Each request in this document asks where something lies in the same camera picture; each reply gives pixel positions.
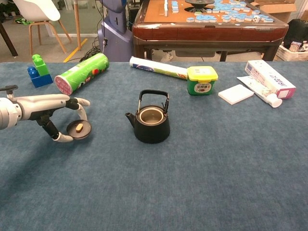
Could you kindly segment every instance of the plastic wrap roll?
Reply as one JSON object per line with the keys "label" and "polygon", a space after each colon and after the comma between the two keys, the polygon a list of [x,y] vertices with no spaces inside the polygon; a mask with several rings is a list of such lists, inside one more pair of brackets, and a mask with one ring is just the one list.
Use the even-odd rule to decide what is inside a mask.
{"label": "plastic wrap roll", "polygon": [[56,76],[54,82],[63,94],[70,95],[108,67],[108,58],[98,53]]}
{"label": "plastic wrap roll", "polygon": [[167,76],[187,79],[187,68],[163,64],[151,60],[131,57],[130,66],[146,71],[153,71]]}

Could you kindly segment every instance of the white lid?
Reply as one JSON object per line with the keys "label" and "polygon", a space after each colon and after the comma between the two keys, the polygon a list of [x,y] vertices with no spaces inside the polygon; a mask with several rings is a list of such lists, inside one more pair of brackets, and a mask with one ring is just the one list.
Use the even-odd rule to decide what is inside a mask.
{"label": "white lid", "polygon": [[269,94],[266,99],[273,108],[279,107],[282,104],[282,99],[278,99],[275,93]]}

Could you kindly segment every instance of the teapot spout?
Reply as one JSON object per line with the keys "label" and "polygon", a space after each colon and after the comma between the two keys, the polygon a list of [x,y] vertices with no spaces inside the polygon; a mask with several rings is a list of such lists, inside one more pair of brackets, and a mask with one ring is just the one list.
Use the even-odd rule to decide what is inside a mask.
{"label": "teapot spout", "polygon": [[131,125],[135,127],[135,116],[132,113],[125,113],[127,119],[130,121]]}

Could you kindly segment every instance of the wooden chair leg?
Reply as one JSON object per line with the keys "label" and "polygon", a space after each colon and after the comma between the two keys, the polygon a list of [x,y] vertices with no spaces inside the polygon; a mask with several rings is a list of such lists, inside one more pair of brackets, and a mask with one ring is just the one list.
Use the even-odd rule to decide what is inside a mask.
{"label": "wooden chair leg", "polygon": [[39,41],[39,44],[42,45],[42,41],[40,39],[40,29],[39,29],[39,24],[38,24],[38,41]]}
{"label": "wooden chair leg", "polygon": [[51,29],[53,30],[54,35],[56,36],[56,39],[58,40],[58,42],[59,42],[59,44],[60,44],[60,46],[61,46],[63,52],[66,53],[66,49],[65,49],[65,47],[63,46],[63,44],[62,44],[62,42],[61,42],[61,40],[60,40],[60,38],[59,38],[59,36],[58,36],[58,34],[57,34],[57,31],[56,31],[56,29],[54,28],[54,26],[53,26],[50,22],[46,22],[46,23],[47,23],[47,24],[51,27]]}
{"label": "wooden chair leg", "polygon": [[29,41],[30,41],[30,54],[33,54],[33,46],[32,46],[32,31],[31,31],[31,24],[29,25]]}
{"label": "wooden chair leg", "polygon": [[61,22],[60,20],[58,20],[58,22],[59,22],[60,26],[62,27],[64,33],[66,34],[68,40],[69,40],[70,42],[72,42],[72,39],[71,39],[71,37],[68,35],[68,32],[67,32],[66,28],[64,27],[64,25],[62,24],[62,22]]}

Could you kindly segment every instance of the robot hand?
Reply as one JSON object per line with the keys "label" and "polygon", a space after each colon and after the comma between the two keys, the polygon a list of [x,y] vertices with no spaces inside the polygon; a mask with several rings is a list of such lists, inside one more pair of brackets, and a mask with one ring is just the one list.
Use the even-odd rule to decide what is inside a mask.
{"label": "robot hand", "polygon": [[70,98],[64,94],[37,95],[37,96],[13,96],[16,85],[6,86],[0,91],[7,92],[7,98],[0,98],[0,130],[13,127],[19,120],[36,120],[44,130],[58,142],[69,142],[72,136],[64,135],[58,131],[50,121],[53,112],[67,107],[77,110],[81,121],[87,122],[87,114],[83,106],[89,106],[90,102],[82,98]]}

